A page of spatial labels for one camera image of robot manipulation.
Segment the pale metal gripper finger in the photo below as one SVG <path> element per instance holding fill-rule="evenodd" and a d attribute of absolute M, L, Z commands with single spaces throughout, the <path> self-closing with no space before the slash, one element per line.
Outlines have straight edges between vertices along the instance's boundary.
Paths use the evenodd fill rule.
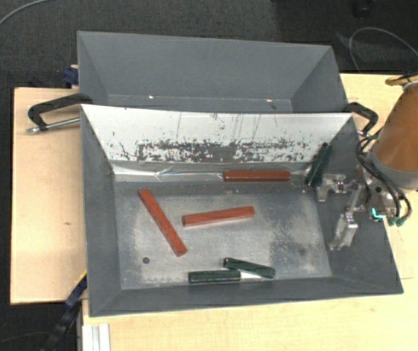
<path fill-rule="evenodd" d="M 354 218 L 354 213 L 342 213 L 336 223 L 332 240 L 329 242 L 330 250 L 338 251 L 344 247 L 350 247 L 358 229 L 359 225 Z"/>
<path fill-rule="evenodd" d="M 344 174 L 324 174 L 320 185 L 316 186 L 316 199 L 325 202 L 329 193 L 346 194 L 351 189 L 351 184 L 346 182 Z"/>

